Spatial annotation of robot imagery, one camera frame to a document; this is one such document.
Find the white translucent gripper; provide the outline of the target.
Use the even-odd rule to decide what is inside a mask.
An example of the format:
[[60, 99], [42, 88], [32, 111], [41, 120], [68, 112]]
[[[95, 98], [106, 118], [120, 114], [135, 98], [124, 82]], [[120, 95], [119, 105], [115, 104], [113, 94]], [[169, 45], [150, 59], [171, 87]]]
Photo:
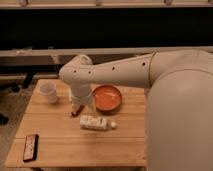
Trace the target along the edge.
[[91, 94], [84, 96], [84, 97], [77, 97], [77, 96], [72, 95], [72, 109], [73, 109], [74, 105], [87, 106], [91, 111], [94, 111], [96, 109], [94, 100], [93, 100], [93, 96]]

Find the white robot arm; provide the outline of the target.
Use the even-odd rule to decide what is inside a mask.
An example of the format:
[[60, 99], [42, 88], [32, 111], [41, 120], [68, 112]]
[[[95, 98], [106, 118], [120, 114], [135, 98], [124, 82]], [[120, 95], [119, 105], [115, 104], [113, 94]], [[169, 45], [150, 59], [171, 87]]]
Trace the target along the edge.
[[148, 171], [213, 171], [213, 54], [157, 52], [98, 65], [80, 54], [59, 77], [75, 104], [90, 100], [92, 83], [147, 88]]

